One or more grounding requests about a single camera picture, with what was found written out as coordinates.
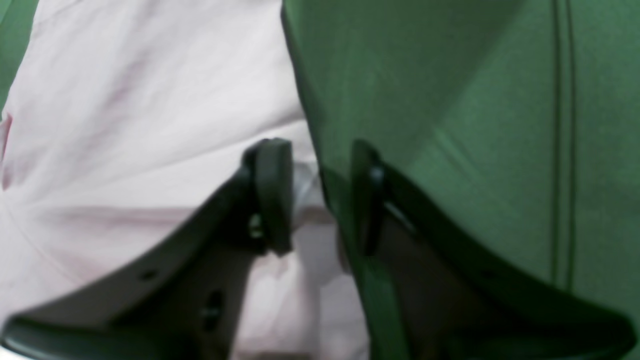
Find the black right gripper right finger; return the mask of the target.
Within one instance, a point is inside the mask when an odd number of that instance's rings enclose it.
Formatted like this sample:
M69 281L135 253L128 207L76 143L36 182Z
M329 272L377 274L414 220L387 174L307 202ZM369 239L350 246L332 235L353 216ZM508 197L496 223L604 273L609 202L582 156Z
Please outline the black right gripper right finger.
M622 313L535 279L476 241L368 142L352 145L358 251L390 278L413 360L620 360Z

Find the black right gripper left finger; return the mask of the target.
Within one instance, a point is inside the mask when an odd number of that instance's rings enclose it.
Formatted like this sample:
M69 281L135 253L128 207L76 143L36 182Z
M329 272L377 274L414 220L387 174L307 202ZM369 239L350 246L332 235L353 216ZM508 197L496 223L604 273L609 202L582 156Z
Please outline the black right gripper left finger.
M263 139L157 246L66 296L14 314L1 345L31 360L226 360L254 261L292 251L293 149Z

